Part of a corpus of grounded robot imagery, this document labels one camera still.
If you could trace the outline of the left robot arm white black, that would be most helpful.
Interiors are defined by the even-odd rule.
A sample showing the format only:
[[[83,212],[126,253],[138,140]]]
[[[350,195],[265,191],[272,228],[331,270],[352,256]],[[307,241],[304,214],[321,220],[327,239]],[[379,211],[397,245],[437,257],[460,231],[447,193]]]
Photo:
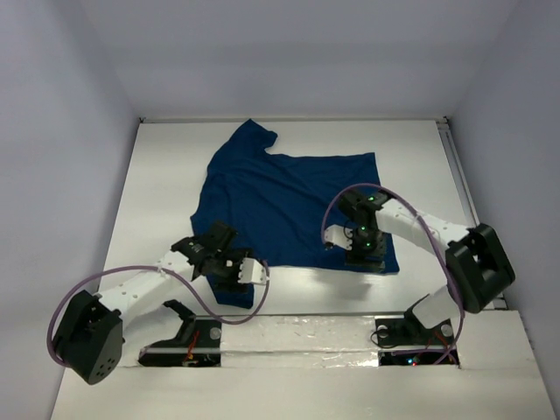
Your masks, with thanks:
[[[149,349],[176,352],[175,366],[212,367],[220,361],[219,333],[225,319],[204,310],[210,320],[199,321],[195,313],[171,296],[183,284],[193,291],[192,279],[212,277],[227,292],[247,291],[251,285],[270,286],[267,263],[250,248],[232,248],[236,231],[216,221],[204,234],[185,237],[153,265],[133,265],[135,275],[95,294],[85,283],[74,286],[60,302],[47,333],[47,348],[60,365],[73,370],[85,383],[105,380],[117,367],[126,342],[125,329],[149,311],[164,307],[176,315],[164,323],[167,339],[149,344]]]

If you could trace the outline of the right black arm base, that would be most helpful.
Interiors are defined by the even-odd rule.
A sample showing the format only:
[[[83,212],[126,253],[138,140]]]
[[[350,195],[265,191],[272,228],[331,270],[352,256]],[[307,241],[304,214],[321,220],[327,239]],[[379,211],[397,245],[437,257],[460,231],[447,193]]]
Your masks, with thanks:
[[[379,350],[381,366],[459,366],[455,334],[449,319],[426,329],[403,316],[374,317],[369,339]]]

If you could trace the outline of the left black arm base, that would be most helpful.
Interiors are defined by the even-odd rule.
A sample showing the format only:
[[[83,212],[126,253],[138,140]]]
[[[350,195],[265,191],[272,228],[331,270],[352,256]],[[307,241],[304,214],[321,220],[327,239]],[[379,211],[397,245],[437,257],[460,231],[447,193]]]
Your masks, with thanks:
[[[175,335],[149,344],[139,354],[145,368],[214,368],[221,365],[221,322],[199,319],[178,300],[163,303],[180,320]]]

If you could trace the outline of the blue t shirt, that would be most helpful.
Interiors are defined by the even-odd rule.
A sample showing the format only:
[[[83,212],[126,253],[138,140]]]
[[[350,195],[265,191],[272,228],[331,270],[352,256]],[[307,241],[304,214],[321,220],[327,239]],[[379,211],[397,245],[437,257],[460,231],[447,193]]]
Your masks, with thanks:
[[[367,267],[346,264],[343,249],[325,249],[320,226],[325,216],[345,223],[328,206],[343,188],[379,183],[375,154],[270,154],[276,140],[277,133],[247,120],[214,153],[191,217],[193,232],[202,235],[222,221],[238,233],[233,248],[250,248],[271,266],[367,273]]]

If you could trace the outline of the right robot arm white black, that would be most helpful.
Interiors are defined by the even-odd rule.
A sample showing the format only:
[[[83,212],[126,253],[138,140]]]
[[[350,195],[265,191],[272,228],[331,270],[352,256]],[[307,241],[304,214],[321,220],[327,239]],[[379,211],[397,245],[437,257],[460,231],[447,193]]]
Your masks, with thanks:
[[[454,224],[414,208],[395,192],[373,185],[351,185],[331,204],[354,224],[321,226],[326,247],[341,248],[346,264],[380,273],[397,236],[437,258],[446,284],[420,298],[400,318],[377,323],[374,335],[381,347],[425,344],[454,316],[477,314],[515,281],[515,272],[496,231],[485,223],[476,227]]]

